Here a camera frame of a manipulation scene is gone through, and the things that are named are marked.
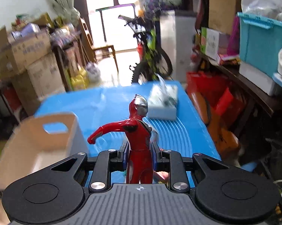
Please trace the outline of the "red Ultraman action figure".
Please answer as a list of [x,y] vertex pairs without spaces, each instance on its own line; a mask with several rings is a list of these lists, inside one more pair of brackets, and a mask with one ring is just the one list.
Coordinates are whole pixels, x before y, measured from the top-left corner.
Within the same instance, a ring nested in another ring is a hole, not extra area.
[[153,181],[154,170],[150,151],[152,127],[143,121],[147,112],[147,100],[136,94],[129,104],[128,119],[107,123],[99,127],[87,139],[89,144],[95,144],[96,139],[106,133],[125,133],[130,144],[126,174],[128,184],[151,184]]

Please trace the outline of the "stacked cardboard boxes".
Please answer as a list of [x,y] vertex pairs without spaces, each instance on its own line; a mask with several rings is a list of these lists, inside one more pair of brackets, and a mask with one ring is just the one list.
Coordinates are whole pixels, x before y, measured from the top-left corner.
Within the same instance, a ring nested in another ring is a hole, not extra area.
[[47,97],[65,91],[46,29],[15,39],[1,28],[0,80],[12,83],[29,116]]

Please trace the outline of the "black and green bicycle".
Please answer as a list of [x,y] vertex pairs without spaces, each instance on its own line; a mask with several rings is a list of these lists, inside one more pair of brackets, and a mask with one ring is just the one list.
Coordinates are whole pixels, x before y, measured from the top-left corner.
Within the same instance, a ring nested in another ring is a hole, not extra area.
[[141,48],[140,62],[131,66],[132,83],[154,81],[161,76],[169,79],[173,72],[172,62],[168,54],[157,41],[155,21],[150,16],[130,18],[119,15],[126,25],[133,30],[133,37],[137,39]]

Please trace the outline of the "white cabinet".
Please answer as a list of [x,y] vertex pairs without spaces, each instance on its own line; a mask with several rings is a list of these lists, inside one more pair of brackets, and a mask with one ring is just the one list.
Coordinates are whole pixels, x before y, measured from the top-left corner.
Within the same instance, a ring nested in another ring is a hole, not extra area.
[[195,38],[196,14],[191,11],[169,10],[160,16],[161,47],[171,60],[172,79],[186,83],[190,70]]

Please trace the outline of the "yellow oil jug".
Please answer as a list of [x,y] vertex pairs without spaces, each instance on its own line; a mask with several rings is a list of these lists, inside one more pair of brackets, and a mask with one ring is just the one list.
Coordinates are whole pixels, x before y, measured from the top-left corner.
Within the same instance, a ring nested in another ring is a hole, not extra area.
[[87,89],[89,86],[89,76],[87,71],[82,68],[78,71],[78,75],[71,78],[73,90]]

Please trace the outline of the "blue silicone baking mat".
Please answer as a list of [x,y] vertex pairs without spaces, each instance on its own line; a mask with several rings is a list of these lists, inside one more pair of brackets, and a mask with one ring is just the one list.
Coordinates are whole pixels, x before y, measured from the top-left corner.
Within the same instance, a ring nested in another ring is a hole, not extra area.
[[[177,81],[170,84],[178,87],[176,120],[144,119],[158,132],[158,146],[178,151],[182,156],[190,157],[193,153],[201,152],[219,159],[211,136],[185,89]],[[152,86],[153,83],[126,87],[96,87],[53,95],[41,104],[35,116],[72,112],[78,118],[83,136],[88,138],[98,127],[106,123],[127,119],[129,103],[133,97],[139,94],[148,98]]]

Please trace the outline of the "tissue box with tissue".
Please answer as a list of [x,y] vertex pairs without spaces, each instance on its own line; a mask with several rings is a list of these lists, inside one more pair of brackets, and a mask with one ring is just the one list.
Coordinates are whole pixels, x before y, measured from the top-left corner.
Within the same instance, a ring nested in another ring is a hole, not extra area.
[[147,117],[150,119],[175,121],[177,118],[178,86],[166,84],[165,80],[156,74],[159,83],[154,83],[150,91]]

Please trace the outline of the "teal plastic storage crate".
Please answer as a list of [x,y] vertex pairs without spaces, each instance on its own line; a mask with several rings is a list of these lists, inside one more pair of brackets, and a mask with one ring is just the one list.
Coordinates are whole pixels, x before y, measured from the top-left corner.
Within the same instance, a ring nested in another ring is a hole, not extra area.
[[242,12],[237,17],[241,61],[272,77],[278,69],[278,53],[282,49],[282,22]]

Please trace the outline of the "beige plastic storage bin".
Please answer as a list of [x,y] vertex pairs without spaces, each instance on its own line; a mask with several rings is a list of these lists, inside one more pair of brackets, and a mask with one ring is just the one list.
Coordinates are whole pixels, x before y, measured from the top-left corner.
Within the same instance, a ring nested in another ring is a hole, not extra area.
[[0,191],[78,152],[88,153],[89,149],[75,114],[26,118],[0,154]]

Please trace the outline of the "dark wooden shelf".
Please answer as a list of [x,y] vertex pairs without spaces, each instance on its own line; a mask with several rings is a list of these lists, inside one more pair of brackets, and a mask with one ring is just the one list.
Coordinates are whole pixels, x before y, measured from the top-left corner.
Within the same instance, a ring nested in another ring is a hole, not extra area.
[[267,95],[262,89],[241,75],[236,66],[224,67],[218,65],[201,52],[199,52],[199,55],[207,60],[215,70],[224,74],[230,81],[245,91],[269,116],[272,117],[282,113],[282,97],[270,97]]

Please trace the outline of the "wooden chair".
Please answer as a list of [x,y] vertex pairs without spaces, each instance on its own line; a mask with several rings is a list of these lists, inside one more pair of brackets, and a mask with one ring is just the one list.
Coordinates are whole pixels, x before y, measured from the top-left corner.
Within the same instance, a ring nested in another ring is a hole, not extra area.
[[103,43],[103,44],[101,43],[99,45],[95,45],[93,43],[93,39],[92,39],[91,33],[89,32],[88,26],[83,18],[80,18],[79,25],[80,25],[81,35],[82,35],[82,46],[83,46],[84,52],[86,53],[86,57],[88,61],[97,63],[96,51],[106,52],[106,55],[112,55],[112,57],[114,58],[114,63],[115,63],[117,72],[119,72],[114,46],[108,45],[107,43]]

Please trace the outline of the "red bag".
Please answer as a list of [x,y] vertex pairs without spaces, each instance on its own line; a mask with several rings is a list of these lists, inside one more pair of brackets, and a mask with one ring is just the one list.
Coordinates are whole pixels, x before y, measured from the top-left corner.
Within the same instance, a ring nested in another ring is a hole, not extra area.
[[201,94],[223,123],[227,127],[232,125],[235,120],[235,97],[226,76],[209,72],[188,72],[187,92]]

